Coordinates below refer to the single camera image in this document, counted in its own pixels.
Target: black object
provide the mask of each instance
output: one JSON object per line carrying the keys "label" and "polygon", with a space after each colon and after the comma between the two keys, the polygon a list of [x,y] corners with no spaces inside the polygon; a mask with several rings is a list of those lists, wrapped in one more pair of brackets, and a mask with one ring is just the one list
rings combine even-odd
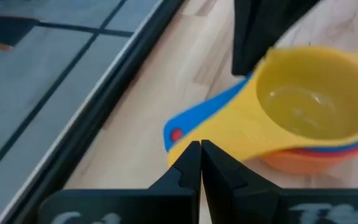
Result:
{"label": "black object", "polygon": [[148,190],[58,192],[39,223],[198,223],[201,170],[213,224],[358,223],[358,189],[282,189],[210,141],[191,143]]}
{"label": "black object", "polygon": [[94,137],[184,0],[164,0],[94,94],[4,223],[35,223],[36,209],[63,188]]}
{"label": "black object", "polygon": [[319,0],[234,0],[232,74],[247,75],[274,43]]}
{"label": "black object", "polygon": [[37,19],[0,16],[0,49],[15,46],[37,23]]}
{"label": "black object", "polygon": [[201,145],[193,142],[149,189],[63,190],[43,203],[39,223],[196,224],[200,187]]}

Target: wooden countertop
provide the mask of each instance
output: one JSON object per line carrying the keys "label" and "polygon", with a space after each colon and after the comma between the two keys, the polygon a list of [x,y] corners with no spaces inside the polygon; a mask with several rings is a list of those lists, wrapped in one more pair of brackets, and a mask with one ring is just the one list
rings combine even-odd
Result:
{"label": "wooden countertop", "polygon": [[[233,1],[188,0],[121,98],[66,188],[147,188],[167,170],[162,129],[177,113],[238,82],[231,75]],[[277,44],[358,50],[358,0],[324,0]],[[358,159],[325,174],[246,165],[281,187],[358,187]],[[210,223],[201,200],[201,222]]]}

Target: red dot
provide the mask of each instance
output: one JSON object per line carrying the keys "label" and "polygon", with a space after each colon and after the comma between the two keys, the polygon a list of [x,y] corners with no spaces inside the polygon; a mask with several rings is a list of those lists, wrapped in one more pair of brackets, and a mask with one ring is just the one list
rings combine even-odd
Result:
{"label": "red dot", "polygon": [[183,131],[181,131],[180,128],[175,128],[174,130],[172,130],[171,132],[171,140],[173,142],[181,139],[183,137]]}

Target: gray floor tile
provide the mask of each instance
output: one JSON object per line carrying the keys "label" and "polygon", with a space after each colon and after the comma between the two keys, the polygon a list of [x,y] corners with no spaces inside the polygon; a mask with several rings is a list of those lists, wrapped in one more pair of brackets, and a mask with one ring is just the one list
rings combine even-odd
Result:
{"label": "gray floor tile", "polygon": [[0,148],[89,38],[35,27],[12,50],[0,50]]}
{"label": "gray floor tile", "polygon": [[134,32],[160,0],[127,0],[107,29]]}
{"label": "gray floor tile", "polygon": [[119,0],[0,0],[0,14],[98,28],[118,3]]}
{"label": "gray floor tile", "polygon": [[99,36],[1,161],[0,213],[126,42],[123,37]]}

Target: black frame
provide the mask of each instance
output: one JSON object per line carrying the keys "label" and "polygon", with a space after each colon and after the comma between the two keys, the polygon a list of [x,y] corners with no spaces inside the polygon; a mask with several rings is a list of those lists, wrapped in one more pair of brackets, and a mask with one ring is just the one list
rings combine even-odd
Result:
{"label": "black frame", "polygon": [[39,205],[62,189],[144,60],[184,0],[164,0],[105,82],[73,123],[28,189],[7,214],[7,223],[35,223]]}
{"label": "black frame", "polygon": [[282,189],[211,141],[192,142],[149,189],[62,190],[38,223],[193,223],[201,171],[214,224],[358,223],[358,189]]}

